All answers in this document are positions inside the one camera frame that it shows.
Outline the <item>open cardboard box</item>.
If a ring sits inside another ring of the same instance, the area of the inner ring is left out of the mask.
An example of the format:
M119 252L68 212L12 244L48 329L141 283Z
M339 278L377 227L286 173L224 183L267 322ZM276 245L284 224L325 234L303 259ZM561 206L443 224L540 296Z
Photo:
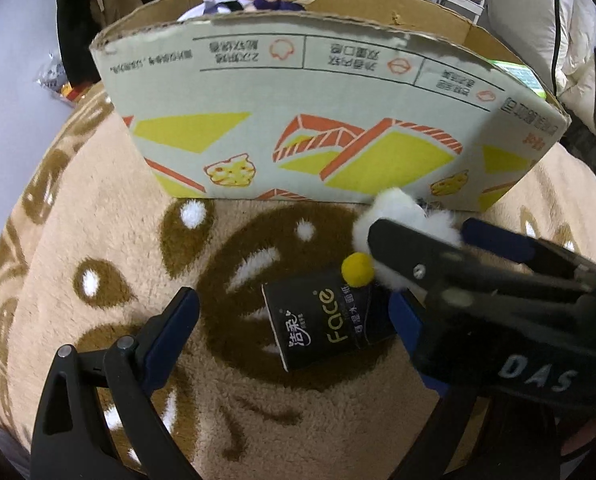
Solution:
M177 20L202 1L141 6L91 46L173 196L368 203L401 188L480 212L569 127L546 89L543 100L490 63L519 58L430 1Z

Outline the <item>white fluffy duck plush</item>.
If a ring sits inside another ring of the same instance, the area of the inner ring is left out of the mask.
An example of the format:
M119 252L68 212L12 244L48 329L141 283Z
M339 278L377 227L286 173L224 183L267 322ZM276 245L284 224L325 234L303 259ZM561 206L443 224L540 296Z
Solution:
M388 249L386 261L377 259L369 247L369 230L378 220L395 224L378 234L378 245ZM426 289L415 278L414 269L430 268L433 255L428 247L432 240L457 249L462 247L462 237L453 226L450 211L427 211L401 188L388 188L354 221L353 252L341 264L342 278L352 287L375 280L392 292L409 289L418 298L424 298Z

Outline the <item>cream padded chair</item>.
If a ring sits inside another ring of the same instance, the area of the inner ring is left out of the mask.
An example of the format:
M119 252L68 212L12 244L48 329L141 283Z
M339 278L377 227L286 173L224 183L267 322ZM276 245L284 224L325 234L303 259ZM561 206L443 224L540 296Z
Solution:
M592 0L486 0L488 22L577 118L595 131Z

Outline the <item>beige patterned blanket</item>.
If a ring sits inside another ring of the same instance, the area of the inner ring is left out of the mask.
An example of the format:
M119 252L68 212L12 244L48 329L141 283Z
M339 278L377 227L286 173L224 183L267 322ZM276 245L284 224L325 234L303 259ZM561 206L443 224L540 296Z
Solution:
M29 446L58 348L108 348L188 286L199 322L153 405L203 478L390 477L439 403L401 341L287 373L262 296L341 262L360 213L171 197L93 87L0 238L0 427Z

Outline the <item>white-haired plush doll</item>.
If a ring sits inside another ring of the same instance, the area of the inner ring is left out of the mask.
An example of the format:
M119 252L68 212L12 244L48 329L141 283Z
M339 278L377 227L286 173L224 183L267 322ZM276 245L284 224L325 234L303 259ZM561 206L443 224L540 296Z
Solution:
M257 11L304 11L317 0L203 0L177 20L185 22L201 16Z

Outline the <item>green tissue pack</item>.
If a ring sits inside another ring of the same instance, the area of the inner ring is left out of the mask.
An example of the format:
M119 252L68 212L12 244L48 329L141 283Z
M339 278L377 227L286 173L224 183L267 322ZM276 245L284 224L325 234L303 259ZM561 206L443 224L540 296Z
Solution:
M503 70L503 72L507 73L509 76L514 77L514 79L520 81L526 88L532 90L541 99L546 99L546 90L543 87L543 84L529 66L499 60L491 60L490 63L500 70Z

